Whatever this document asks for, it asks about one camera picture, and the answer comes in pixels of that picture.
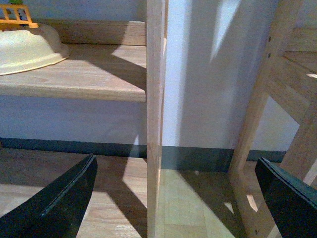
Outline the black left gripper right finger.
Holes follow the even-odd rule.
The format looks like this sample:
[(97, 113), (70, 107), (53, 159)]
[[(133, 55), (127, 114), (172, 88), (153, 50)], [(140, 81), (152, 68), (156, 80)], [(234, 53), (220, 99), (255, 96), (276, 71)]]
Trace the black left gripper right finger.
[(284, 238), (317, 236), (317, 190), (265, 158), (255, 173), (268, 209)]

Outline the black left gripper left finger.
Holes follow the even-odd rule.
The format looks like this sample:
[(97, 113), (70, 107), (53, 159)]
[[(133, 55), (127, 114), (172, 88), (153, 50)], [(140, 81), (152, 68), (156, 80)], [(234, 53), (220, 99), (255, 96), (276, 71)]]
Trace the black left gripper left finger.
[(91, 154), (0, 219), (2, 238), (74, 238), (97, 175)]

